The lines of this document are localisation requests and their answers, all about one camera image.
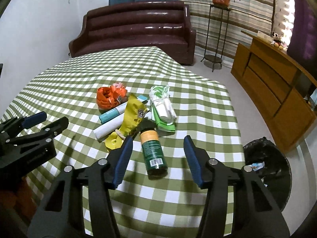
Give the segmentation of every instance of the green and white tablecloth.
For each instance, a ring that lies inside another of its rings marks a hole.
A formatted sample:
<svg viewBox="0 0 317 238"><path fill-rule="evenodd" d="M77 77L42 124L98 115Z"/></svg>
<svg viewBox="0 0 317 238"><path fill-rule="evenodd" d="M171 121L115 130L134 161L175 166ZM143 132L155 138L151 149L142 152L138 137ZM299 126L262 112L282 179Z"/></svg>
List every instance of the green and white tablecloth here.
<svg viewBox="0 0 317 238"><path fill-rule="evenodd" d="M54 140L57 156L28 175L39 202L65 165L90 166L107 156L103 142L92 132L100 125L96 90L123 82L128 92L148 95L151 86L170 86L172 106L178 116L174 135L160 137L168 175L149 179L139 137L123 183L110 191L112 206L123 237L195 237L206 190L193 182L183 151L183 138L191 135L227 166L244 165L240 131L228 92L222 84L197 76L157 47L133 47L72 58L35 77L12 101L2 120L45 111L47 120L23 131L30 134L63 116L69 126ZM229 187L227 224L233 219L233 190ZM91 234L88 189L83 188L86 233Z"/></svg>

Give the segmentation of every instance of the mickey mouse plush toy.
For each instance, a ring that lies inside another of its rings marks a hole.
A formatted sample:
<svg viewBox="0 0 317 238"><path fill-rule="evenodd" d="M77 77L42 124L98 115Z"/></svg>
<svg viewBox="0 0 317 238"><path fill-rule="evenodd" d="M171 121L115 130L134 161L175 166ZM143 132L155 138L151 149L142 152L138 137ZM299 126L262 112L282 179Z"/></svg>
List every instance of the mickey mouse plush toy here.
<svg viewBox="0 0 317 238"><path fill-rule="evenodd" d="M278 33L273 32L273 41L271 42L271 45L274 45L276 48L282 50L282 43L283 42L281 41L281 37L278 35Z"/></svg>

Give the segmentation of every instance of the sofa backrest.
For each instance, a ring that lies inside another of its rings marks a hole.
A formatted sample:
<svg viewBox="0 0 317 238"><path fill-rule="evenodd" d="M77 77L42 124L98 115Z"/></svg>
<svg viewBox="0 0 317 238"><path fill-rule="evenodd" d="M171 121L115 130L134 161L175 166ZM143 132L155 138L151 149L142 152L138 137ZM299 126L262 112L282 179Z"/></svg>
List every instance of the sofa backrest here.
<svg viewBox="0 0 317 238"><path fill-rule="evenodd" d="M129 35L178 35L184 31L184 2L133 2L87 13L90 41Z"/></svg>

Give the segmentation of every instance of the yellow bag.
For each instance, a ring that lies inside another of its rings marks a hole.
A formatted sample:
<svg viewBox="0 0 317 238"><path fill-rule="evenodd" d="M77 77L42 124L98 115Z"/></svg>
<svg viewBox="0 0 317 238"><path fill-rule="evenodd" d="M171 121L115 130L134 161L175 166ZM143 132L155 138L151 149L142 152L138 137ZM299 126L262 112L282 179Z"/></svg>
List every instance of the yellow bag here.
<svg viewBox="0 0 317 238"><path fill-rule="evenodd" d="M139 101L135 95L130 94L126 109L124 111L123 123L119 131L123 136L133 134L138 124L142 121L145 113L148 111L146 106ZM112 132L106 139L105 144L108 149L120 148L123 140L116 132Z"/></svg>

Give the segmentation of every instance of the silver rivet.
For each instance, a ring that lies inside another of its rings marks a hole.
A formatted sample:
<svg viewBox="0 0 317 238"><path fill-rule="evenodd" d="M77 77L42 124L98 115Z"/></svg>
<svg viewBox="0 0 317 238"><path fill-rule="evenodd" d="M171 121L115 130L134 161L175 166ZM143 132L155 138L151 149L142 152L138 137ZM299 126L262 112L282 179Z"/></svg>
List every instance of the silver rivet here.
<svg viewBox="0 0 317 238"><path fill-rule="evenodd" d="M212 166L214 166L214 165L218 164L218 161L216 159L214 159L214 158L210 158L208 160L208 163L210 163Z"/></svg>
<svg viewBox="0 0 317 238"><path fill-rule="evenodd" d="M243 169L244 169L246 172L251 172L251 171L252 171L252 167L251 167L251 166L244 166Z"/></svg>
<svg viewBox="0 0 317 238"><path fill-rule="evenodd" d="M104 158L98 161L98 164L100 164L101 166L104 166L106 163L108 163L108 161L107 159L104 159Z"/></svg>
<svg viewBox="0 0 317 238"><path fill-rule="evenodd" d="M68 173L68 172L70 172L72 169L73 169L72 166L65 166L64 171Z"/></svg>

